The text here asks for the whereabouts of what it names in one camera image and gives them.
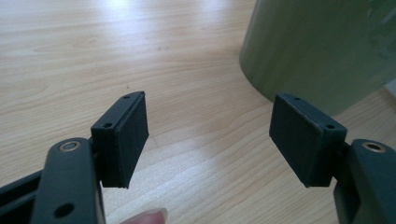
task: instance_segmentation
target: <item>black metal arm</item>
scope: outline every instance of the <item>black metal arm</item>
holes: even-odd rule
[[[347,128],[308,102],[280,93],[270,136],[309,187],[329,187],[340,223],[396,223],[396,152],[371,140],[345,143]]]
[[[99,182],[128,188],[149,137],[145,93],[122,96],[92,138],[55,144],[42,171],[0,189],[0,223],[106,223]]]

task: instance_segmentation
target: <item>metal screw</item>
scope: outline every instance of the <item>metal screw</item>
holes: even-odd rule
[[[379,144],[373,143],[373,142],[365,142],[362,144],[366,149],[369,149],[370,151],[377,152],[377,153],[384,153],[387,150],[380,146]]]
[[[59,150],[61,150],[62,152],[69,152],[78,149],[79,146],[81,146],[81,143],[79,141],[70,141],[61,144],[59,146]]]

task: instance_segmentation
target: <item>green plastic roll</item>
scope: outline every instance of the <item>green plastic roll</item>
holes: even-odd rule
[[[335,115],[396,78],[396,1],[258,0],[240,64],[268,99]]]

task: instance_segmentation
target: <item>black rectangular block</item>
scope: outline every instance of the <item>black rectangular block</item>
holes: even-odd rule
[[[296,96],[276,96],[270,136],[300,181],[328,187],[332,154],[342,147],[347,128]]]
[[[149,137],[145,93],[122,96],[91,127],[95,150],[104,156],[104,187],[128,188]]]

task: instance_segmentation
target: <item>wood grain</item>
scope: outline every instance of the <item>wood grain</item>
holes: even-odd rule
[[[254,1],[0,2],[0,186],[89,137],[123,94],[147,93],[150,138],[106,219],[155,207],[169,223],[336,223],[332,187],[305,189],[268,136],[272,103],[238,62]],[[335,117],[347,141],[396,147],[380,90]]]

